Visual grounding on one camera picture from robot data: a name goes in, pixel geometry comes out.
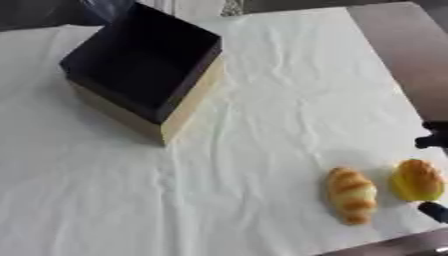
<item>croissant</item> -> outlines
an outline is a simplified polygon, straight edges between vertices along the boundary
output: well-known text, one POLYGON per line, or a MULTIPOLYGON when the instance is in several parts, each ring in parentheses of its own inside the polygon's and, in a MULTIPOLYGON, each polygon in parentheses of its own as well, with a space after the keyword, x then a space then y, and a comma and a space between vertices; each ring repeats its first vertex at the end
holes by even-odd
POLYGON ((361 173, 346 167, 337 167, 327 176, 330 202, 349 225, 370 221, 376 209, 376 187, 361 173))

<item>white paper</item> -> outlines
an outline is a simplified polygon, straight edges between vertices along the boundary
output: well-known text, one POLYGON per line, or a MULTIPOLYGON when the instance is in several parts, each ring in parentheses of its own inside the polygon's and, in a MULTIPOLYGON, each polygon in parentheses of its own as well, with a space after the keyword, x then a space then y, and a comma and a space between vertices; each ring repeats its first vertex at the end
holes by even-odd
POLYGON ((427 132, 345 9, 201 25, 225 72, 166 149, 67 85, 58 61, 97 28, 0 34, 0 255, 309 255, 441 227, 387 190, 401 160, 447 162, 414 148, 427 132), (371 224, 328 210, 338 165, 378 186, 371 224))

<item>dark background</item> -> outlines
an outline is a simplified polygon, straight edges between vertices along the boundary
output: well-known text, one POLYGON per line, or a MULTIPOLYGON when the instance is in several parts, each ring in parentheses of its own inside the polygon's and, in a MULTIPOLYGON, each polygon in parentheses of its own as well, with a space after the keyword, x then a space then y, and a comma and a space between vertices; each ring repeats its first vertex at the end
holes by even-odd
MULTIPOLYGON (((0 31, 57 26, 100 25, 106 21, 80 4, 82 0, 0 0, 0 31)), ((244 0, 244 13, 364 5, 390 0, 244 0)), ((415 0, 448 31, 448 0, 415 0)))

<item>bread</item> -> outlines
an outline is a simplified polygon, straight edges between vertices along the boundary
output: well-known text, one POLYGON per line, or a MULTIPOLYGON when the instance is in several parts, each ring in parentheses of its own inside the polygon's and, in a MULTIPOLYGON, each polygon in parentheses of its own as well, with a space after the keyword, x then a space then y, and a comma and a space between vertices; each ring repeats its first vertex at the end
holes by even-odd
POLYGON ((361 173, 346 167, 330 171, 326 181, 328 197, 349 225, 364 224, 370 221, 376 209, 376 187, 361 173))
POLYGON ((419 159, 401 162, 392 176, 392 183, 393 191, 406 201, 436 200, 444 190, 439 170, 419 159))

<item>cardboard box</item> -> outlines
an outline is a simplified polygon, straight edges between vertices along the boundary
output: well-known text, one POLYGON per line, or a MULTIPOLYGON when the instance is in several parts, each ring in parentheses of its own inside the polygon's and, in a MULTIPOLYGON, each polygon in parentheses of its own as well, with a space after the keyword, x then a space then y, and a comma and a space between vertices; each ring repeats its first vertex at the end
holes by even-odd
POLYGON ((221 73, 221 38, 135 4, 61 62, 79 97, 166 145, 221 73))

